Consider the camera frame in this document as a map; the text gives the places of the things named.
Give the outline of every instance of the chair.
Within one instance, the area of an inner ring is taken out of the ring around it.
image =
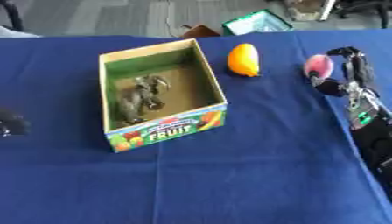
[[[22,32],[24,30],[24,26],[22,19],[19,16],[17,6],[11,0],[0,0],[0,5],[2,5],[7,12],[12,25],[11,29],[17,32]]]
[[[341,18],[347,18],[348,13],[360,11],[360,10],[377,10],[381,18],[381,28],[385,29],[388,27],[389,16],[388,10],[392,7],[390,0],[360,0],[360,1],[350,1],[350,3],[342,3],[341,9],[336,10]]]

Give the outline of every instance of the plastic orange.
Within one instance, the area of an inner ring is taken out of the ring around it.
[[[227,65],[234,73],[249,77],[259,75],[259,54],[251,44],[238,45],[227,57]]]

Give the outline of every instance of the cardboard box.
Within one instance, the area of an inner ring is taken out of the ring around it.
[[[118,95],[136,77],[165,78],[171,88],[157,96],[160,110],[144,109],[146,122],[123,127]],[[223,125],[227,101],[195,39],[100,55],[103,127],[115,152],[154,144]]]

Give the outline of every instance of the box label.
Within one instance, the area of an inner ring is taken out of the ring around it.
[[[184,113],[179,116],[147,122],[144,125],[122,129],[107,134],[111,145],[118,151],[154,144],[202,130],[223,125],[226,106]]]

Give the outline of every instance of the green box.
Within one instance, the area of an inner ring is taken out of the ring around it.
[[[223,23],[225,36],[242,35],[251,32],[290,32],[291,24],[270,10],[258,10],[244,17],[237,17]]]
[[[166,105],[146,122],[119,125],[118,93],[135,77],[158,75],[171,83]],[[100,55],[103,127],[115,152],[182,137],[224,124],[227,100],[195,39]]]

